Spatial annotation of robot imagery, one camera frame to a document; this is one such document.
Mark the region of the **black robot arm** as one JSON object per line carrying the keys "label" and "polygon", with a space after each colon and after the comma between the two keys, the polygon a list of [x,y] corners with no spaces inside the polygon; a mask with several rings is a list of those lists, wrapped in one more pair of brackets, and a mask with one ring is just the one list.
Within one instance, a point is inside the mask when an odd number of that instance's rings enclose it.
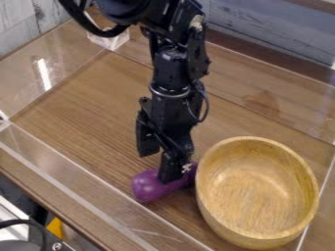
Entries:
{"label": "black robot arm", "polygon": [[72,19],[93,35],[117,36],[136,25],[149,41],[152,95],[139,100],[136,144],[139,155],[159,153],[159,181],[183,177],[191,163],[191,130],[210,113],[202,78],[211,59],[206,50],[206,14],[196,0],[93,0],[115,27],[100,29],[85,13],[87,0],[59,0]]}

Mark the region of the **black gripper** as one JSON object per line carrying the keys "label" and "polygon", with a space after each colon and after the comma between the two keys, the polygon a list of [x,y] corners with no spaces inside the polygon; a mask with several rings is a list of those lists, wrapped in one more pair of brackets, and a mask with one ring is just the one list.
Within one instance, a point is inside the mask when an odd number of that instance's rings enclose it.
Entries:
{"label": "black gripper", "polygon": [[210,108],[200,116],[202,106],[210,105],[204,84],[195,82],[180,95],[161,96],[152,93],[152,97],[141,97],[139,103],[137,153],[140,157],[148,157],[160,149],[165,150],[161,154],[159,180],[169,183],[183,177],[183,166],[191,163],[195,150],[191,130],[208,116]]}

